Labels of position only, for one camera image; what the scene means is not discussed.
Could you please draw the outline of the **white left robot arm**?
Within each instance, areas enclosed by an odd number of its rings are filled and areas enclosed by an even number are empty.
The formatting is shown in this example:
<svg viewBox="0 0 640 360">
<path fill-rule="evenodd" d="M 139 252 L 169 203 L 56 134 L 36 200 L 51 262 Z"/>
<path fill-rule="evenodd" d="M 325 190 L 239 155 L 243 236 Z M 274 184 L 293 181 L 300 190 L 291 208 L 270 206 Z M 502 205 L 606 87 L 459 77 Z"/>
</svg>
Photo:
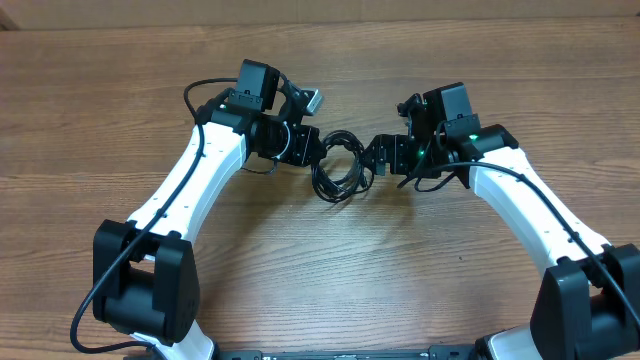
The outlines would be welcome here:
<svg viewBox="0 0 640 360">
<path fill-rule="evenodd" d="M 104 221 L 93 240 L 93 288 L 82 303 L 153 359 L 211 359 L 214 341 L 196 321 L 200 285 L 194 243 L 225 184 L 251 153 L 306 167 L 318 158 L 316 89 L 281 87 L 275 117 L 265 94 L 229 88 L 195 110 L 190 142 L 153 196 L 124 222 Z"/>
</svg>

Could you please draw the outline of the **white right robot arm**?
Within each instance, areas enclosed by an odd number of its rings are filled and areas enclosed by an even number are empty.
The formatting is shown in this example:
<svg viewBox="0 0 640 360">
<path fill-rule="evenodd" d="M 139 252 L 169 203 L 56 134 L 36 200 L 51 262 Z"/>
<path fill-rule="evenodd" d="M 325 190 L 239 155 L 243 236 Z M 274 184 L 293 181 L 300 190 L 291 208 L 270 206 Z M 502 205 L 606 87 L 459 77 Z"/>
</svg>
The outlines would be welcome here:
<svg viewBox="0 0 640 360">
<path fill-rule="evenodd" d="M 429 135 L 378 135 L 361 159 L 419 183 L 443 172 L 486 201 L 542 276 L 530 320 L 486 335 L 471 359 L 611 359 L 639 349 L 639 250 L 612 245 L 536 174 L 500 125 Z"/>
</svg>

